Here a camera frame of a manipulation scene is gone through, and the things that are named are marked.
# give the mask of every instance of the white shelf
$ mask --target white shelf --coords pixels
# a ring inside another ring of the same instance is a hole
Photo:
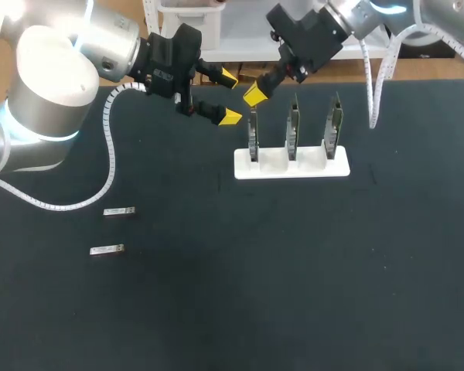
[[[230,0],[222,14],[220,48],[204,50],[202,57],[207,62],[269,62],[277,61],[278,43],[270,38],[271,27],[266,20],[267,13],[278,0]],[[280,1],[295,19],[300,19],[312,7],[312,1]],[[383,58],[387,50],[388,38],[383,32],[376,32],[367,39],[371,58]],[[335,60],[362,59],[359,44],[350,38]]]

